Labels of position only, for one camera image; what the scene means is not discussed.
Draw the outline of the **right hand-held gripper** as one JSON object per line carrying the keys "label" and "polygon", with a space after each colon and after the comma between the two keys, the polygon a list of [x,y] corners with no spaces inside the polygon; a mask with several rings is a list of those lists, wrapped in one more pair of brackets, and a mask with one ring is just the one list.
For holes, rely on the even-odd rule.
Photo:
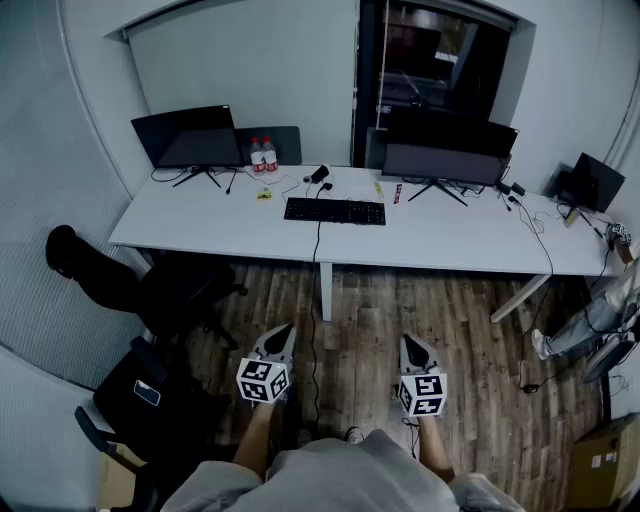
{"label": "right hand-held gripper", "polygon": [[439,416],[447,401],[447,374],[439,371],[435,350],[424,340],[403,334],[399,342],[397,398],[409,417]]}

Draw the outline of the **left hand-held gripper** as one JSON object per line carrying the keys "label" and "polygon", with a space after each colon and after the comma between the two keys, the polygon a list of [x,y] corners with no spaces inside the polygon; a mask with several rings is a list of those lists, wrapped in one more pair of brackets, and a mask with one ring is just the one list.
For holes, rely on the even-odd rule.
{"label": "left hand-held gripper", "polygon": [[256,403],[285,401],[291,385],[296,327],[283,324],[261,335],[236,374],[241,397]]}

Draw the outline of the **black keyboard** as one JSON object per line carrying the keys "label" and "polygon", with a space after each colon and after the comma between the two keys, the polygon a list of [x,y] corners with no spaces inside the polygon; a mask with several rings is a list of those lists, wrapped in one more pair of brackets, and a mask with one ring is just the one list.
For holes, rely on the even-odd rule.
{"label": "black keyboard", "polygon": [[382,203],[312,198],[289,198],[284,219],[355,225],[386,224]]}

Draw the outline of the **person's left forearm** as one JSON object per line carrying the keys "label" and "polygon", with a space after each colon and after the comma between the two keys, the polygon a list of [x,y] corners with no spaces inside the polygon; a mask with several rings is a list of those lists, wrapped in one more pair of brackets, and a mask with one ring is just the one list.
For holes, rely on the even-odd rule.
{"label": "person's left forearm", "polygon": [[241,438],[232,463],[253,472],[261,481],[265,480],[269,452],[271,422],[274,403],[259,403]]}

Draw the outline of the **person's right forearm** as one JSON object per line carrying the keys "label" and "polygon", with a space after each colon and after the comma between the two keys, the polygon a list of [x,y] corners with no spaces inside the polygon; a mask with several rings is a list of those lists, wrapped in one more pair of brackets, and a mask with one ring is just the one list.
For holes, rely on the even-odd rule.
{"label": "person's right forearm", "polygon": [[419,461],[445,483],[455,477],[434,416],[418,418]]}

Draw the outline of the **white desk leg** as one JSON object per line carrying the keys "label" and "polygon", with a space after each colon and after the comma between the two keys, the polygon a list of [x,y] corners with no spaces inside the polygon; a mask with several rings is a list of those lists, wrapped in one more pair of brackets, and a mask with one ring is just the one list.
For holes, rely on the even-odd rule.
{"label": "white desk leg", "polygon": [[333,287],[333,265],[321,262],[320,268],[320,288],[321,288],[321,309],[324,322],[332,319],[332,287]]}
{"label": "white desk leg", "polygon": [[550,277],[550,274],[539,274],[532,277],[522,289],[516,292],[508,301],[491,314],[490,322],[493,324],[500,322],[504,317],[536,292],[543,284],[545,284]]}

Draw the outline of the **black office chair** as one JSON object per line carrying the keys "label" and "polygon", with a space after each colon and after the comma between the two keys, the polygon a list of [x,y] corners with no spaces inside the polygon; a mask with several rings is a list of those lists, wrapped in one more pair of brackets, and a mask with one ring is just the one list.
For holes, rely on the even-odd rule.
{"label": "black office chair", "polygon": [[237,341],[213,316],[213,305],[234,294],[248,294],[236,273],[214,255],[168,254],[140,280],[136,314],[149,331],[161,338],[187,334],[201,323],[206,332],[218,333],[230,349]]}

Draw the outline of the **person's grey shirt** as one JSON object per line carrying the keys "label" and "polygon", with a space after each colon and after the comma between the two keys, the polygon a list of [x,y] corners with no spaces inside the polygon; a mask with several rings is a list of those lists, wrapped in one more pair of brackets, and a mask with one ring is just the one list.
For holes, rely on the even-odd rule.
{"label": "person's grey shirt", "polygon": [[446,483],[384,431],[357,444],[326,438],[281,452],[268,476],[205,461],[161,512],[525,512],[486,477]]}

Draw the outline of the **blue-edged smartphone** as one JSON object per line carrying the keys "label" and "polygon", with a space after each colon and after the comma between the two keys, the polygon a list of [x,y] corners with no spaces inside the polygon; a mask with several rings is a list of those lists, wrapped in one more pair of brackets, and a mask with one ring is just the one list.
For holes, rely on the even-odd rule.
{"label": "blue-edged smartphone", "polygon": [[136,380],[133,388],[134,393],[147,403],[157,407],[161,400],[161,394],[140,380]]}

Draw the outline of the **wide black computer monitor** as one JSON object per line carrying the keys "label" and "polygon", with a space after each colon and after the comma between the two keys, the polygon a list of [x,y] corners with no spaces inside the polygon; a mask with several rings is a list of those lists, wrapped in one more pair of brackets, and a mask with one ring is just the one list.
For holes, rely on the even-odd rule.
{"label": "wide black computer monitor", "polygon": [[519,131],[444,111],[396,111],[389,117],[382,174],[417,180],[455,197],[444,184],[499,185]]}

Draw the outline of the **flat brown cardboard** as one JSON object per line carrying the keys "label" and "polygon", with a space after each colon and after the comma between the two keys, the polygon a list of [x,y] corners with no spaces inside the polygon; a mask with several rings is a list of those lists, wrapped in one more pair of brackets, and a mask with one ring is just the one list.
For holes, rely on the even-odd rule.
{"label": "flat brown cardboard", "polygon": [[136,471],[146,464],[126,445],[115,444],[115,456],[100,454],[96,510],[106,512],[133,503]]}

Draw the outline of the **brown cardboard box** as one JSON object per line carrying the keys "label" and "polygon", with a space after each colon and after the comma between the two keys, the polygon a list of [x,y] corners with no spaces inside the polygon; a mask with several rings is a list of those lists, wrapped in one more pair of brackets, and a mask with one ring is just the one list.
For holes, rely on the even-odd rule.
{"label": "brown cardboard box", "polygon": [[607,510],[634,481],[640,462],[640,413],[594,429],[573,447],[565,507]]}

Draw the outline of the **small black monitor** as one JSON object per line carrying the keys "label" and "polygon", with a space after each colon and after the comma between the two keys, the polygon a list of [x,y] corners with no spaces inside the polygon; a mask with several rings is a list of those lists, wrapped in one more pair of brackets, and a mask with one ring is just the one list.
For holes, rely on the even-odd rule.
{"label": "small black monitor", "polygon": [[604,213],[625,182],[625,177],[582,153],[570,172],[558,175],[556,196],[564,202]]}

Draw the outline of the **white roller blind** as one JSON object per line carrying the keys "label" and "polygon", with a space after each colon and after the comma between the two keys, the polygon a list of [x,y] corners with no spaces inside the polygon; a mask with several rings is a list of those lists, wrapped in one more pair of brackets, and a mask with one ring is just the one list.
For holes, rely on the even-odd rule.
{"label": "white roller blind", "polygon": [[306,164],[351,162],[357,0],[209,0],[127,37],[153,114],[227,105],[238,128],[296,126]]}

